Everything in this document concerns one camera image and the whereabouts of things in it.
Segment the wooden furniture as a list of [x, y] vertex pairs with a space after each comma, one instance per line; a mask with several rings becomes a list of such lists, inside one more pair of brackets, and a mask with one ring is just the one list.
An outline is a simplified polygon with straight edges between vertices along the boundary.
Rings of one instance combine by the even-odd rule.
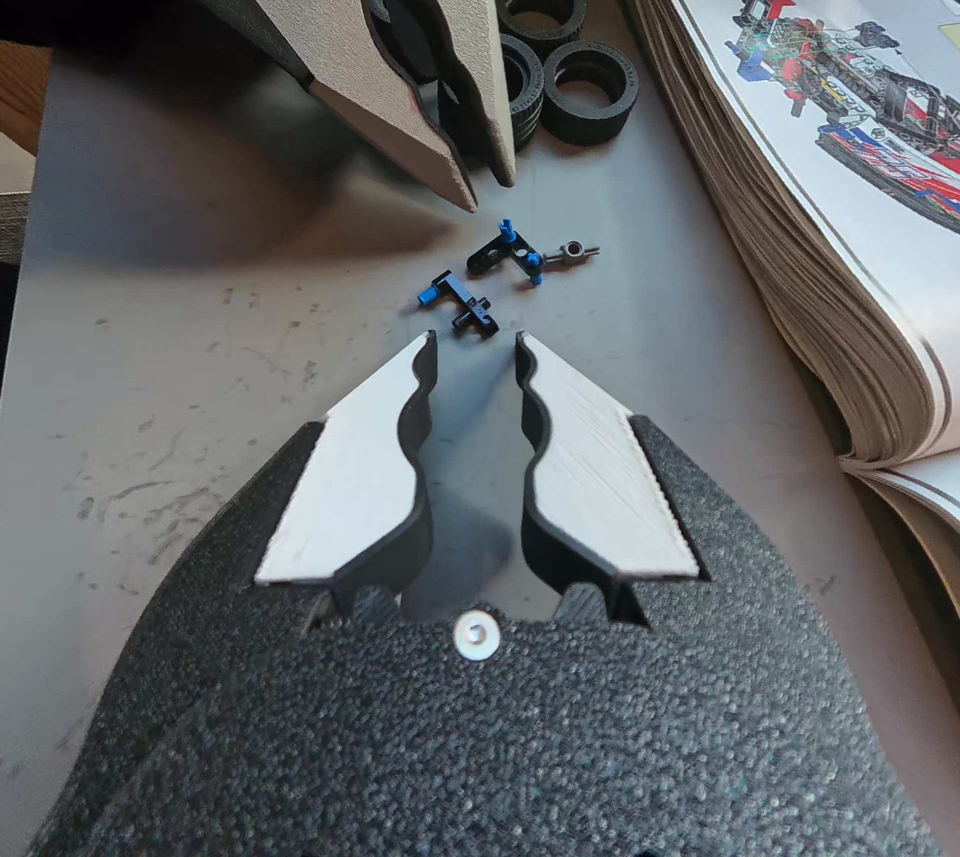
[[1, 42], [1, 132], [36, 156], [52, 50]]

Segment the black angled beam blue pin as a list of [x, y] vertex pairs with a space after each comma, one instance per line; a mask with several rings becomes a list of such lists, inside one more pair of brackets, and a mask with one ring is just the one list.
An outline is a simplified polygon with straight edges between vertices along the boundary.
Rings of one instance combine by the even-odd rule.
[[420, 306], [426, 307], [443, 297], [455, 299], [460, 308], [459, 314], [451, 321], [453, 330], [461, 332], [474, 327], [485, 337], [498, 333], [498, 323], [490, 313], [490, 300], [486, 297], [475, 297], [451, 270], [446, 270], [434, 278], [430, 285], [416, 296], [416, 301]]

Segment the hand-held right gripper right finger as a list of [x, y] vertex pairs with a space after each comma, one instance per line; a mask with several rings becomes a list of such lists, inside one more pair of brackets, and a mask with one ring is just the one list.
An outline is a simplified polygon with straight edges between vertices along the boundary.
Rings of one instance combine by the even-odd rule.
[[701, 562], [638, 433], [639, 417], [528, 332], [516, 334], [521, 549], [560, 595], [595, 587], [612, 623], [644, 624], [634, 585], [696, 581]]

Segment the open instruction book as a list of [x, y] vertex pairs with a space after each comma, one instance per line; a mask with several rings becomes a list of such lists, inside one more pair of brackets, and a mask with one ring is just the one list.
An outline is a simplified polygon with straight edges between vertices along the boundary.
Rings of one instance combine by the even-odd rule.
[[844, 471], [958, 615], [958, 0], [626, 0]]

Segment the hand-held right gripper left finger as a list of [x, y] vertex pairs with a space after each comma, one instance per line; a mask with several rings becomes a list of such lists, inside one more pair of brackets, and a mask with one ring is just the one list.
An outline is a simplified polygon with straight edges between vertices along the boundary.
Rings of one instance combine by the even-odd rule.
[[419, 453], [432, 430], [434, 330], [331, 407], [253, 582], [316, 586], [349, 612], [364, 587], [401, 595], [424, 569], [433, 519]]

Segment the black rubber toy tyre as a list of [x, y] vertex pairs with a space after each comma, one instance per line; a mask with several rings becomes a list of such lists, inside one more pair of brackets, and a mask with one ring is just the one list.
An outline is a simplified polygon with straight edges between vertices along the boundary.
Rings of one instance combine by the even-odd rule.
[[[550, 18], [553, 25], [524, 22], [522, 15], [531, 13]], [[580, 37], [587, 7], [585, 0], [497, 0], [497, 14], [504, 33], [523, 41], [541, 59], [546, 59], [558, 47]]]
[[[501, 52], [510, 99], [510, 122], [513, 147], [519, 152], [532, 139], [544, 103], [545, 74], [541, 59], [519, 38], [500, 34]], [[479, 137], [450, 86], [438, 80], [438, 122], [467, 160], [486, 156]]]
[[400, 0], [363, 0], [380, 41], [418, 85], [438, 80], [426, 34]]
[[[558, 140], [574, 146], [597, 146], [622, 131], [639, 95], [639, 75], [619, 49], [601, 42], [576, 40], [557, 47], [543, 65], [540, 123]], [[567, 83], [588, 83], [606, 96], [605, 106], [577, 102], [562, 90]]]

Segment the black beam two blue pins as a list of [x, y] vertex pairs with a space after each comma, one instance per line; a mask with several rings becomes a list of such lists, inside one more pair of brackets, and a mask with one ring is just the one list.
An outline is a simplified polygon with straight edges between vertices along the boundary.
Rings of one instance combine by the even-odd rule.
[[544, 257], [515, 229], [508, 218], [499, 223], [498, 235], [471, 254], [465, 266], [471, 276], [480, 276], [507, 259], [528, 276], [531, 285], [540, 286], [543, 283]]

